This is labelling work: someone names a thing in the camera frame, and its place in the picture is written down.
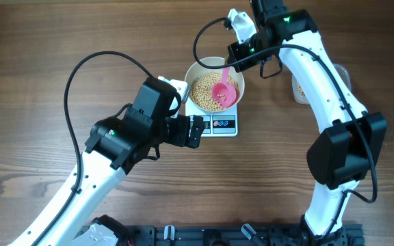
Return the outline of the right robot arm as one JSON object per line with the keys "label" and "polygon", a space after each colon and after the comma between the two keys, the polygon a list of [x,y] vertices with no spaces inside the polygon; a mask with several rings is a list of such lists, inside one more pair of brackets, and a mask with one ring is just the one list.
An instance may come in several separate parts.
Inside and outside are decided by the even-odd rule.
{"label": "right robot arm", "polygon": [[325,243],[341,229],[359,182],[376,176],[387,123],[345,85],[306,10],[291,12],[282,1],[252,1],[251,7],[251,14],[228,13],[225,25],[237,41],[228,47],[226,62],[241,72],[276,57],[300,84],[319,129],[306,154],[316,184],[304,221],[313,240]]}

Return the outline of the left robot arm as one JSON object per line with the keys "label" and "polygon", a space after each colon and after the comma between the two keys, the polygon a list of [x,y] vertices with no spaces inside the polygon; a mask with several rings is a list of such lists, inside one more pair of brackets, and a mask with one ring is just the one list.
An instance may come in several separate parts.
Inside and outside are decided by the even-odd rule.
{"label": "left robot arm", "polygon": [[133,166],[149,159],[151,148],[199,146],[202,118],[178,113],[189,89],[185,81],[148,78],[134,103],[123,107],[123,119],[113,115],[98,121],[72,174],[13,245],[127,245],[131,237],[125,227],[108,216],[80,230]]}

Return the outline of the pink measuring scoop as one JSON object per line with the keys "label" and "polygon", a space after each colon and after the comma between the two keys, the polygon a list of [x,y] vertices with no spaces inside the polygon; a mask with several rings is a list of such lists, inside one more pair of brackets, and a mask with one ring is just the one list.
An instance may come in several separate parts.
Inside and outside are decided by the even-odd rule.
{"label": "pink measuring scoop", "polygon": [[[222,78],[219,83],[216,83],[212,87],[212,98],[217,102],[220,103],[223,109],[229,108],[233,105],[237,99],[237,91],[235,86],[228,82],[230,68],[226,67],[222,71]],[[223,94],[226,97],[226,100],[222,102],[218,98],[218,94]]]}

